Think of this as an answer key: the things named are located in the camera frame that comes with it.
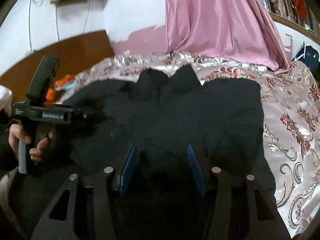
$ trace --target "metal screw head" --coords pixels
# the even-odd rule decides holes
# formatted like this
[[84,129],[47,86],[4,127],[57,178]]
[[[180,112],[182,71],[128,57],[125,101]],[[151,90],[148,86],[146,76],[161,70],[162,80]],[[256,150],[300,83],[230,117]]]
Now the metal screw head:
[[112,167],[106,167],[106,168],[104,168],[104,170],[103,170],[105,173],[111,173],[111,172],[113,172],[113,168]]
[[71,175],[69,176],[69,179],[71,179],[71,180],[75,180],[75,179],[77,179],[77,178],[78,178],[78,175],[75,174],[75,173],[73,173],[73,174],[71,174]]
[[254,176],[251,174],[247,175],[247,180],[254,181]]
[[212,168],[212,172],[214,173],[220,173],[221,172],[221,169],[219,167],[213,167]]

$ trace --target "wooden headboard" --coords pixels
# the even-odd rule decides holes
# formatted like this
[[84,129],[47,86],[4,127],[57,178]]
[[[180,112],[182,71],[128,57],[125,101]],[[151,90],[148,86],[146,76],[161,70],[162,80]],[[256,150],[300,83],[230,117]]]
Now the wooden headboard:
[[45,54],[58,56],[57,79],[78,74],[114,53],[105,31],[88,33],[52,44],[24,58],[0,77],[0,85],[12,91],[13,102],[24,101],[33,75]]

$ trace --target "pink curtain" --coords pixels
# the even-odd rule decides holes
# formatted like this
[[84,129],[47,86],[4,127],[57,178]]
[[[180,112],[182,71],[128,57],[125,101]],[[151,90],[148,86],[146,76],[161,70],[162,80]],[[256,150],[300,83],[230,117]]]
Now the pink curtain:
[[230,57],[289,70],[279,33],[259,0],[166,0],[169,51]]

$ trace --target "gray handle grip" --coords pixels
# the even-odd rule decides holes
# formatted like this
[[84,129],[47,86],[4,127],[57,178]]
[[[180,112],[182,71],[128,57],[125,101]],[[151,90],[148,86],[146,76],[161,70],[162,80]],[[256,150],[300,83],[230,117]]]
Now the gray handle grip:
[[18,171],[21,174],[27,174],[27,145],[19,141],[18,144],[18,160],[19,160],[19,166]]

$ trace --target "human hand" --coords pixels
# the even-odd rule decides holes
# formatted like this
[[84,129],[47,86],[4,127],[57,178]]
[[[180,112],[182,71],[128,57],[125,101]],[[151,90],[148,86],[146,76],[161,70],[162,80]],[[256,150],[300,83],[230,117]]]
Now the human hand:
[[[37,162],[37,163],[42,161],[43,153],[48,148],[49,143],[50,143],[50,139],[52,139],[52,136],[53,136],[53,132],[50,131],[48,137],[41,140],[38,143],[36,148],[32,148],[30,150],[29,153],[31,155],[31,160],[33,160],[34,162]],[[16,159],[18,159],[19,140],[26,143],[26,144],[31,143],[31,137],[25,133],[22,125],[13,124],[10,126],[10,130],[9,130],[9,145],[10,145],[11,149],[13,150],[13,153],[14,153]]]

